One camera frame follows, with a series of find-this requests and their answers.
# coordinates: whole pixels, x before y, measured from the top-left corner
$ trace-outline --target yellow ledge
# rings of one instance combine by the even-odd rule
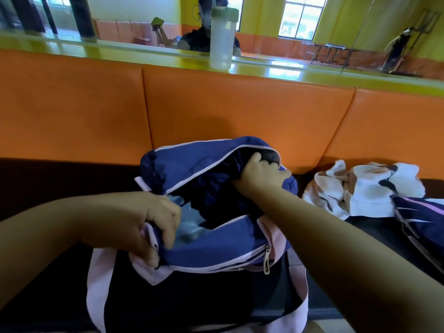
[[[0,48],[220,72],[210,68],[209,54],[205,53],[61,35],[0,31]],[[294,82],[444,96],[444,82],[437,80],[355,70],[341,73],[336,68],[303,65],[279,58],[234,57],[227,72]]]

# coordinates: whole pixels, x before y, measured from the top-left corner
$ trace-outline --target bottle lid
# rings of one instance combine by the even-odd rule
[[[236,8],[214,6],[211,9],[211,17],[237,23],[239,22],[239,10]]]

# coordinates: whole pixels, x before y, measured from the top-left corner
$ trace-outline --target person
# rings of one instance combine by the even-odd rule
[[[216,0],[216,5],[226,7],[228,6],[228,0]],[[193,30],[191,33],[183,35],[177,44],[178,49],[210,52],[212,6],[212,0],[199,0],[199,14],[202,21],[202,27],[200,27],[199,30]],[[234,38],[233,55],[242,55],[241,46],[236,37]]]
[[[357,333],[440,332],[444,287],[387,246],[282,189],[291,173],[255,153],[233,182],[275,221]],[[0,308],[76,242],[127,250],[156,266],[145,221],[171,247],[180,208],[148,192],[71,197],[0,222]]]
[[[392,47],[390,53],[388,54],[387,60],[382,67],[383,72],[387,72],[396,67],[396,64],[399,61],[399,57],[401,57],[405,47],[408,44],[408,41],[412,37],[413,27],[409,27],[405,29],[402,33],[399,34],[396,38],[394,38],[384,49],[384,51],[388,50],[388,48]]]

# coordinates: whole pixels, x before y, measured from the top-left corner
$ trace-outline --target zipper pull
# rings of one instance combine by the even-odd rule
[[[265,256],[264,256],[264,274],[270,274],[269,257],[271,252],[271,246],[267,244],[265,246]]]

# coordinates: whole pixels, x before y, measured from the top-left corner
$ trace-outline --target plastic water bottle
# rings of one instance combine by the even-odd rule
[[[231,68],[238,21],[238,9],[217,6],[212,8],[210,66],[213,69],[229,70]]]

